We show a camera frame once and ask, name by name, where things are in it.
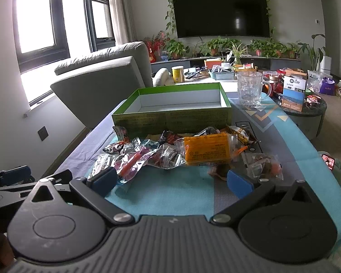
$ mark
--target blue tablecloth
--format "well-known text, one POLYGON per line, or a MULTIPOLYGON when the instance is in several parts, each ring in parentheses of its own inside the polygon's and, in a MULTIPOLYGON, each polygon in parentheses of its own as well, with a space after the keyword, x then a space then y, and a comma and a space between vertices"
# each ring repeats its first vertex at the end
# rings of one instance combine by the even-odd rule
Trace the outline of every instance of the blue tablecloth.
MULTIPOLYGON (((236 93, 227 96, 233 106, 234 121, 249 122, 261 140, 263 152, 278 155, 284 175, 281 184, 291 185, 296 179, 309 183, 334 221, 337 244, 341 243, 341 188, 313 145, 271 99, 248 109, 239 106, 236 93)), ((116 139, 112 126, 110 113, 57 172, 69 169, 74 177, 86 176, 101 149, 116 139)), ((115 188, 106 198, 136 217, 204 214, 209 218, 237 201, 225 182, 207 174, 207 167, 166 171, 145 166, 131 182, 115 188)))

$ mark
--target television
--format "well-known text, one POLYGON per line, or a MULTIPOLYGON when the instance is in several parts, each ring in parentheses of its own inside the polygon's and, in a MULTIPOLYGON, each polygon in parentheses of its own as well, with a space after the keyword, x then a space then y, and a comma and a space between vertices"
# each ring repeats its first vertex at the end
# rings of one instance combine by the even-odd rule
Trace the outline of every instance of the television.
POLYGON ((266 0, 173 0, 179 38, 270 37, 266 0))

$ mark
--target wall switch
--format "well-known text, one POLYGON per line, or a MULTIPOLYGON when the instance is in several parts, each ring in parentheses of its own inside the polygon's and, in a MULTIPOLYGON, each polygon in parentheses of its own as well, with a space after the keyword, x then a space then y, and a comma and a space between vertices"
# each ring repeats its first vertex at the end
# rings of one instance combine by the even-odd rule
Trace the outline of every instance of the wall switch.
POLYGON ((44 141, 48 137, 48 131, 45 126, 38 130, 38 134, 42 141, 44 141))

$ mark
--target green box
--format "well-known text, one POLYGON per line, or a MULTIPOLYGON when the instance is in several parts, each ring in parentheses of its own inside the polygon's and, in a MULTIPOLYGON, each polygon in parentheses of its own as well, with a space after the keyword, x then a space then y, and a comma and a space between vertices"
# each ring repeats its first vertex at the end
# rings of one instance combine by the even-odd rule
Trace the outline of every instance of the green box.
POLYGON ((130 138, 169 129, 197 133, 208 126, 231 125, 232 108, 220 83, 160 86, 136 90, 112 115, 130 138))

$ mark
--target orange snack package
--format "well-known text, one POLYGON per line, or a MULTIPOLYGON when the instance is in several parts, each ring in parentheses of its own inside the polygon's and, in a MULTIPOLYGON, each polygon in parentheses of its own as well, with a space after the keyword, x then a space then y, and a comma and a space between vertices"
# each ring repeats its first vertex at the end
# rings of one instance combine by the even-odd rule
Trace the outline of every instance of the orange snack package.
POLYGON ((231 159, 228 134, 185 137, 187 164, 213 163, 231 159))

